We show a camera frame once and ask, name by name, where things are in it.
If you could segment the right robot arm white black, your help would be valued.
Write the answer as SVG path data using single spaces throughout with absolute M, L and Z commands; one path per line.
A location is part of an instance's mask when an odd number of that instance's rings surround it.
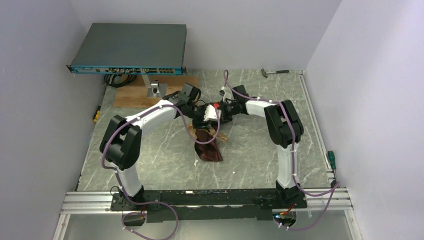
M 234 115 L 245 114 L 262 117 L 266 120 L 269 137 L 276 145 L 278 156 L 278 175 L 275 187 L 276 203 L 287 208 L 297 198 L 304 195 L 298 189 L 297 150 L 304 127 L 290 100 L 278 103 L 249 99 L 243 85 L 229 88 L 223 86 L 219 91 L 221 119 L 232 120 Z

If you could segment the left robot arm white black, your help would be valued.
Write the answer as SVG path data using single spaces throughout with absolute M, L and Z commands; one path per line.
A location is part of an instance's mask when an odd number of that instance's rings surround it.
M 140 156 L 143 133 L 149 133 L 166 121 L 181 117 L 199 121 L 201 127 L 219 122 L 220 111 L 216 104 L 198 106 L 196 99 L 201 90 L 189 83 L 180 91 L 168 94 L 154 106 L 132 116 L 114 116 L 104 133 L 99 150 L 101 165 L 113 170 L 118 189 L 124 195 L 124 204 L 131 210 L 144 203 L 144 187 L 138 177 L 136 162 Z

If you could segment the maroon paper bouquet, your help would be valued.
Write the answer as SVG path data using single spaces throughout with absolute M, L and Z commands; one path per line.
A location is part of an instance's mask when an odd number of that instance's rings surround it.
M 218 126 L 212 125 L 208 128 L 202 129 L 191 129 L 191 134 L 196 138 L 199 142 L 208 142 L 210 141 L 216 133 Z M 197 142 L 194 143 L 194 150 L 197 153 L 198 157 L 205 162 L 222 162 L 223 157 L 219 150 L 217 139 L 214 139 L 208 144 L 199 144 Z

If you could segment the tan satin ribbon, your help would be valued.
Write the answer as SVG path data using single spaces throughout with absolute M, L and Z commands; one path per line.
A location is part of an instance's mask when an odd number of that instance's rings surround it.
M 222 142 L 227 142 L 228 137 L 221 133 L 217 133 L 216 126 L 208 126 L 206 128 L 195 129 L 194 126 L 190 123 L 188 125 L 189 133 L 192 137 L 194 137 L 199 142 L 208 142 L 216 136 L 216 140 L 220 140 Z

